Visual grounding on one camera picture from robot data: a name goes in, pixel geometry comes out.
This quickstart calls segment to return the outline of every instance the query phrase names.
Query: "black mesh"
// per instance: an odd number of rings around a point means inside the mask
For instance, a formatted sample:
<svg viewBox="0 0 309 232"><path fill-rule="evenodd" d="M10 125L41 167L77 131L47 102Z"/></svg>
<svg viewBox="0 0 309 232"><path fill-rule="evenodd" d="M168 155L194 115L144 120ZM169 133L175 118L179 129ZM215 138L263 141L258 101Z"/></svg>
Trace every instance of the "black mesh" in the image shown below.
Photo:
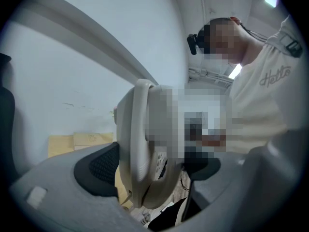
<svg viewBox="0 0 309 232"><path fill-rule="evenodd" d="M89 163L91 174L99 180L115 185L115 172L119 164L119 150L109 150Z"/></svg>

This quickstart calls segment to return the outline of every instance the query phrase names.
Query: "wooden board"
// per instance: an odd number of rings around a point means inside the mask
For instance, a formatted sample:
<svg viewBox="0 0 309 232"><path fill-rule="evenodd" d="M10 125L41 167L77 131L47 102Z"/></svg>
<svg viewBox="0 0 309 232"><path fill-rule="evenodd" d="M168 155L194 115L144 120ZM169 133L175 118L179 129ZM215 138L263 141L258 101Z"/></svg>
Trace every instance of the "wooden board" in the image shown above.
<svg viewBox="0 0 309 232"><path fill-rule="evenodd" d="M123 203L123 201L125 201L126 198L127 198L127 192L126 192L126 188L125 188L124 184L122 184L122 181L121 181L119 166L118 166L118 168L116 170L116 174L115 174L115 187L117 187L117 189L118 189L119 203ZM132 207L132 205L133 205L133 203L130 200L128 200L122 206L129 209L129 208Z"/></svg>
<svg viewBox="0 0 309 232"><path fill-rule="evenodd" d="M50 136L48 141L48 157L74 151L73 136Z"/></svg>
<svg viewBox="0 0 309 232"><path fill-rule="evenodd" d="M76 149L82 149L82 147L78 146L93 146L93 145L103 145L107 143L112 143L113 133L74 133L73 135L73 143L74 146L77 146Z"/></svg>

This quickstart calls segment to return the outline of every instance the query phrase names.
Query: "ceiling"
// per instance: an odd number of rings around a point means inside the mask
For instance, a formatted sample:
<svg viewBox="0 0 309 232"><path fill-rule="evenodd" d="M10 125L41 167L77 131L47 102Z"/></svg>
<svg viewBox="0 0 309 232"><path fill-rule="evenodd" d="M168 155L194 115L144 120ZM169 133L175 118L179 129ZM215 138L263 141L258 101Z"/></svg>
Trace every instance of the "ceiling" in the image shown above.
<svg viewBox="0 0 309 232"><path fill-rule="evenodd" d="M250 16L268 24L272 28L279 29L281 22L288 16L288 11L279 0L275 8L264 0L252 0Z"/></svg>
<svg viewBox="0 0 309 232"><path fill-rule="evenodd" d="M198 33L204 23L208 23L213 18L219 17L238 17L244 25L248 19L252 22L259 22L266 25L265 29L272 29L269 36L280 28L281 22L287 17L288 13L279 1L276 8L272 8L264 0L176 0L183 19L184 31L186 36ZM207 72L218 73L229 76L235 65L230 65L227 61L216 59L215 56L204 56L203 54L191 55L188 48L189 68L194 72L195 79L203 79L216 85L227 87L226 83L207 79Z"/></svg>

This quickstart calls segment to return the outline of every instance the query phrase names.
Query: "gray surface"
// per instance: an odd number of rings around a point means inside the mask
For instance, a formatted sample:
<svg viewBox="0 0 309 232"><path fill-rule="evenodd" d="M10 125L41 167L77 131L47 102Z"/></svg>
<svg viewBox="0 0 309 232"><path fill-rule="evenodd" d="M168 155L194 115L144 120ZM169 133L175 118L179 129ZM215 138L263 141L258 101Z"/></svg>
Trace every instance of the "gray surface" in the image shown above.
<svg viewBox="0 0 309 232"><path fill-rule="evenodd" d="M13 198L29 218L48 231L136 231L138 222L116 197L92 196L75 181L75 163L102 148L98 145L47 159L11 186ZM48 190L38 210L26 203L35 186Z"/></svg>
<svg viewBox="0 0 309 232"><path fill-rule="evenodd" d="M169 231L247 231L265 222L297 186L308 156L308 131L290 131L264 147L220 156L222 169L196 183L210 201L204 210ZM94 197L74 180L73 167L100 146L46 160L19 179L10 191L25 213L46 231L141 231L116 198ZM38 211L25 202L34 186L48 190Z"/></svg>

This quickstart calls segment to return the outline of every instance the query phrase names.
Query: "man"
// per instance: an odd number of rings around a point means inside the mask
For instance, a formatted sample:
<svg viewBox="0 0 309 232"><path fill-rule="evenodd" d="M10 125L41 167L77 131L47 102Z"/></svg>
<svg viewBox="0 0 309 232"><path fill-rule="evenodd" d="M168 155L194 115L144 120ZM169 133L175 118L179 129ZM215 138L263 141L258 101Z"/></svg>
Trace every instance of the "man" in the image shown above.
<svg viewBox="0 0 309 232"><path fill-rule="evenodd" d="M226 146L226 151L248 153L287 131L273 94L298 63L300 37L288 16L276 35L266 42L262 39L235 17L211 20L198 35L188 37L193 55L198 46L203 54L215 53L243 67L230 88L226 113L220 118L220 136L202 135L192 140L202 146Z"/></svg>

